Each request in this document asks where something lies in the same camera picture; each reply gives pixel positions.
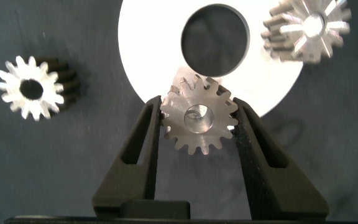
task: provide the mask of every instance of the circular hole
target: circular hole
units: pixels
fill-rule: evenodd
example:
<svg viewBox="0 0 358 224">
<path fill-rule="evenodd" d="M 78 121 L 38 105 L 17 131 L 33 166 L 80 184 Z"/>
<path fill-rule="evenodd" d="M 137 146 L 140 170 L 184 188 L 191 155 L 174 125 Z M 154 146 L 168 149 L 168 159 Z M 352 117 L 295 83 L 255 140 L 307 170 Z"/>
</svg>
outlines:
<svg viewBox="0 0 358 224">
<path fill-rule="evenodd" d="M 44 89 L 39 82 L 30 79 L 22 81 L 22 83 L 20 84 L 20 92 L 26 98 L 30 100 L 36 100 L 41 98 Z"/>
<path fill-rule="evenodd" d="M 320 35 L 325 27 L 325 22 L 319 14 L 312 14 L 302 24 L 306 36 L 313 38 Z"/>
<path fill-rule="evenodd" d="M 185 114 L 185 126 L 192 133 L 204 133 L 214 123 L 214 114 L 204 105 L 195 105 L 189 108 Z"/>
<path fill-rule="evenodd" d="M 225 75 L 244 58 L 248 30 L 245 19 L 235 9 L 219 4 L 206 6 L 187 21 L 181 37 L 182 54 L 187 64 L 202 75 Z"/>
</svg>

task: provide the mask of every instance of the black plastic jaw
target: black plastic jaw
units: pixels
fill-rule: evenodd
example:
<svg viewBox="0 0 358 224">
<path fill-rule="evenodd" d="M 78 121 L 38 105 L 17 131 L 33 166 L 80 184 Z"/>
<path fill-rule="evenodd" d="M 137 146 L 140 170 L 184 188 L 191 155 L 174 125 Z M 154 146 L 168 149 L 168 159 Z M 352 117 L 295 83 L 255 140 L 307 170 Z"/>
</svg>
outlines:
<svg viewBox="0 0 358 224">
<path fill-rule="evenodd" d="M 129 200 L 154 199 L 160 105 L 160 96 L 146 103 L 119 155 L 93 195 L 92 204 L 98 217 L 119 217 L 120 206 Z M 145 140 L 147 131 L 150 133 L 148 141 Z M 137 165 L 144 142 L 147 143 L 144 163 Z"/>
<path fill-rule="evenodd" d="M 262 124 L 254 110 L 242 100 L 235 98 L 234 102 L 239 106 L 233 113 L 239 120 L 234 135 L 252 220 L 259 223 L 323 222 L 329 213 L 325 199 Z M 188 202 L 154 201 L 160 104 L 159 96 L 146 103 L 93 196 L 97 218 L 16 217 L 5 223 L 210 223 L 211 220 L 189 220 Z M 137 164 L 142 147 L 145 158 L 142 164 Z"/>
<path fill-rule="evenodd" d="M 325 220 L 329 207 L 255 111 L 235 98 L 236 144 L 253 220 Z"/>
</svg>

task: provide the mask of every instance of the dark cloth background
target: dark cloth background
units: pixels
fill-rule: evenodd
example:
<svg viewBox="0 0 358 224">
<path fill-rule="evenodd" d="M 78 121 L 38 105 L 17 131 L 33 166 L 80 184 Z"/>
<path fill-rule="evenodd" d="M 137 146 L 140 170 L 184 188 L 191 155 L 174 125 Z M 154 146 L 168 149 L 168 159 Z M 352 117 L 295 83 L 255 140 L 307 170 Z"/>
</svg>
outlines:
<svg viewBox="0 0 358 224">
<path fill-rule="evenodd" d="M 54 55 L 78 72 L 83 94 L 37 123 L 12 113 L 0 91 L 0 223 L 14 215 L 94 215 L 91 197 L 144 105 L 119 55 L 121 3 L 0 1 L 0 69 L 16 55 Z M 358 220 L 358 0 L 349 7 L 344 48 L 306 65 L 263 117 L 329 202 L 328 220 Z M 156 199 L 189 201 L 193 218 L 250 219 L 234 141 L 224 145 L 188 156 L 161 138 Z"/>
</svg>

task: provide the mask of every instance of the white circular plate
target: white circular plate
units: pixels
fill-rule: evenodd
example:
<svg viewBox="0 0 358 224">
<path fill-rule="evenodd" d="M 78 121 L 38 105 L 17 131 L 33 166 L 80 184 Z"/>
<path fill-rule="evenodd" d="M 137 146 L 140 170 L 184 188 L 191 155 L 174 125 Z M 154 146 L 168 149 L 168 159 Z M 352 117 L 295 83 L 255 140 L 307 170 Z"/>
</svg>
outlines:
<svg viewBox="0 0 358 224">
<path fill-rule="evenodd" d="M 144 102 L 157 95 L 166 96 L 172 84 L 179 84 L 180 77 L 192 81 L 196 72 L 183 58 L 181 35 L 188 19 L 211 4 L 235 9 L 245 19 L 249 35 L 242 62 L 227 75 L 214 79 L 231 91 L 231 98 L 244 100 L 263 116 L 290 91 L 303 66 L 302 62 L 272 59 L 263 47 L 260 34 L 266 28 L 262 22 L 270 18 L 269 9 L 277 6 L 278 0 L 124 1 L 118 41 L 127 77 Z"/>
</svg>

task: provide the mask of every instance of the spur gear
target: spur gear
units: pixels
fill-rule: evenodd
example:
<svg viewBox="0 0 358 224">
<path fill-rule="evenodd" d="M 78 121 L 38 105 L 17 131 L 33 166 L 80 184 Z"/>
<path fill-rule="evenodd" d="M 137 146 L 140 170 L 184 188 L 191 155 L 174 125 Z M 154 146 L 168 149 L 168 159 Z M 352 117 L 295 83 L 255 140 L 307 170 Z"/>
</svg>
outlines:
<svg viewBox="0 0 358 224">
<path fill-rule="evenodd" d="M 0 70 L 0 90 L 5 91 L 2 100 L 11 103 L 13 112 L 21 109 L 26 119 L 29 113 L 38 121 L 42 114 L 50 119 L 49 110 L 58 113 L 59 107 L 72 100 L 76 94 L 62 95 L 63 91 L 72 90 L 79 85 L 73 79 L 76 73 L 67 69 L 66 63 L 58 63 L 57 59 L 29 58 L 28 64 L 22 57 L 16 57 L 16 65 L 6 62 L 9 72 Z"/>
<path fill-rule="evenodd" d="M 197 147 L 207 155 L 211 144 L 221 149 L 220 138 L 232 138 L 227 127 L 238 124 L 238 120 L 230 116 L 238 109 L 229 98 L 230 91 L 212 78 L 207 78 L 206 83 L 204 86 L 198 75 L 194 84 L 182 78 L 180 88 L 171 86 L 160 107 L 165 115 L 162 125 L 167 127 L 165 138 L 176 138 L 175 149 L 188 145 L 191 155 Z"/>
<path fill-rule="evenodd" d="M 268 31 L 265 49 L 281 60 L 319 63 L 321 55 L 331 58 L 333 48 L 342 47 L 340 34 L 348 34 L 351 17 L 346 0 L 284 0 L 270 10 L 272 18 L 264 22 Z"/>
</svg>

